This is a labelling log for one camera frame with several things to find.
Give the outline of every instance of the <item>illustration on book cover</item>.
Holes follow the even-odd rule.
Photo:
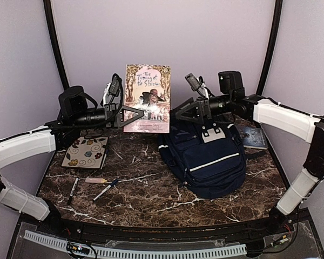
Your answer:
[[[125,105],[144,116],[124,127],[124,132],[169,132],[171,69],[163,65],[127,65]],[[125,111],[125,120],[135,114]]]

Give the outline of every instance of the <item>brown marble surface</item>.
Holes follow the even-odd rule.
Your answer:
[[[42,182],[40,197],[51,200],[65,219],[130,227],[195,227],[242,222],[268,216],[285,187],[267,151],[247,161],[245,183],[234,193],[214,200],[197,198],[162,162],[155,134],[105,130],[109,153],[101,170],[62,168],[65,152],[56,153]],[[246,153],[258,152],[246,149]],[[85,183],[87,176],[120,182],[99,200],[107,184]],[[79,177],[70,206],[67,200]]]

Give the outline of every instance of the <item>navy blue backpack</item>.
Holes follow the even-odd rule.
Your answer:
[[[158,146],[172,173],[200,198],[222,197],[245,180],[245,151],[233,124],[199,125],[172,115],[170,132],[158,135]]]

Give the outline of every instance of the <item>hat on illustrated figure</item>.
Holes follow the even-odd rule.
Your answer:
[[[156,89],[151,89],[150,92],[143,92],[143,96],[140,98],[143,100],[143,104],[156,104],[159,101],[164,101],[160,96],[158,96],[158,91]]]

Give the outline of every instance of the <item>blue marker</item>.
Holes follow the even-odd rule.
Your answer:
[[[110,187],[113,187],[119,182],[119,179],[114,180],[110,185],[108,185],[99,195],[97,195],[93,201],[96,201],[98,198],[100,198],[106,191],[110,189]]]

